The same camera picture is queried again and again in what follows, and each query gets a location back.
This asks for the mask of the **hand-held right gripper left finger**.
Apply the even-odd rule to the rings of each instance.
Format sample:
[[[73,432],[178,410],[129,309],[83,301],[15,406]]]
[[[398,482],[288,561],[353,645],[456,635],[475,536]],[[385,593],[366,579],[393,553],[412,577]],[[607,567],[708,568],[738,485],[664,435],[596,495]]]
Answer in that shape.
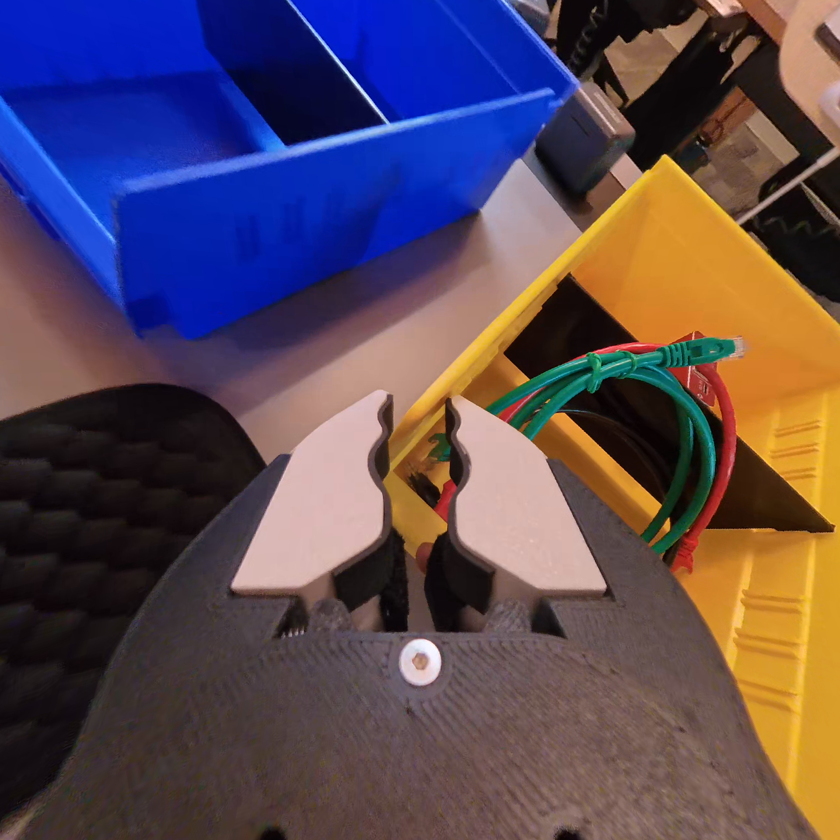
[[[392,505],[384,487],[393,398],[373,391],[292,450],[231,581],[242,596],[334,598],[349,611],[392,577]]]

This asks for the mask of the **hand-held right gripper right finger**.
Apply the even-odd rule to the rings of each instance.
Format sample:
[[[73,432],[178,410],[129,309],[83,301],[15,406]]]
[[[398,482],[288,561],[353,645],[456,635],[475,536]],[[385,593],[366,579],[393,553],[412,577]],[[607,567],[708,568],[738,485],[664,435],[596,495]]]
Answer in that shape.
[[[606,579],[546,455],[516,428],[462,395],[447,401],[455,484],[445,579],[479,614],[506,600],[593,600]]]

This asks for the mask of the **red network splitter box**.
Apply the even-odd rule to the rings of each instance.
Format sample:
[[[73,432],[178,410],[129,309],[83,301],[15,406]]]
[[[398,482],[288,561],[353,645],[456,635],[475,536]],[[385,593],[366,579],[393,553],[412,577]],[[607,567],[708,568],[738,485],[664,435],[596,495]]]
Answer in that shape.
[[[698,403],[714,408],[717,404],[717,394],[712,388],[706,374],[698,371],[696,367],[679,367],[668,369],[677,379],[683,388],[691,394]]]

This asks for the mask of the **yellow plastic bin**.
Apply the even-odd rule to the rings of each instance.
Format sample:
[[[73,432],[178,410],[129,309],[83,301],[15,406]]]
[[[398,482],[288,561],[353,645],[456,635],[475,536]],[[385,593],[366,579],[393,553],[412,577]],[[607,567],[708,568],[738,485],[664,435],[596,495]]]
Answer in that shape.
[[[433,453],[445,401],[488,406],[529,379],[505,352],[567,275],[635,342],[694,332],[747,342],[744,358],[719,367],[738,435],[833,530],[709,526],[675,577],[782,781],[816,831],[838,838],[838,323],[676,164],[642,175],[407,411],[386,482],[396,526],[411,551],[444,530],[417,483],[448,479]]]

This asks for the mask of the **black bin divider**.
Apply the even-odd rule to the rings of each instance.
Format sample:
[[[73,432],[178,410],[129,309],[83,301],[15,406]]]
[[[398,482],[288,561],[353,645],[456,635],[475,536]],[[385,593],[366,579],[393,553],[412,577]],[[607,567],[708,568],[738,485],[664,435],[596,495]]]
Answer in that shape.
[[[572,275],[565,276],[505,355],[533,378],[587,352],[635,338]],[[651,385],[606,381],[571,400],[562,417],[582,431],[597,455],[608,455],[657,502],[673,478],[679,452],[673,401]],[[711,529],[830,532],[833,525],[779,472],[739,440],[728,489]]]

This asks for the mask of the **blue plastic bin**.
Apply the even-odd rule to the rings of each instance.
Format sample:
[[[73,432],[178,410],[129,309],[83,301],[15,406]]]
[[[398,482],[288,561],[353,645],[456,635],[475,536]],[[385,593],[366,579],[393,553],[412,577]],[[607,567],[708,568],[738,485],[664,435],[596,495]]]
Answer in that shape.
[[[2,2],[2,177],[202,337],[477,213],[579,83],[508,2]]]

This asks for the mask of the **dark grey cube device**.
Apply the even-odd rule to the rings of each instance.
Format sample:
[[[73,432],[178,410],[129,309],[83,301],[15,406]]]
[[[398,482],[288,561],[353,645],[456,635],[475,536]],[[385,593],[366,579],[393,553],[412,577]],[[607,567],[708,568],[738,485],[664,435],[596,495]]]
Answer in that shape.
[[[636,131],[593,80],[582,82],[540,132],[535,154],[563,189],[582,197],[632,148]]]

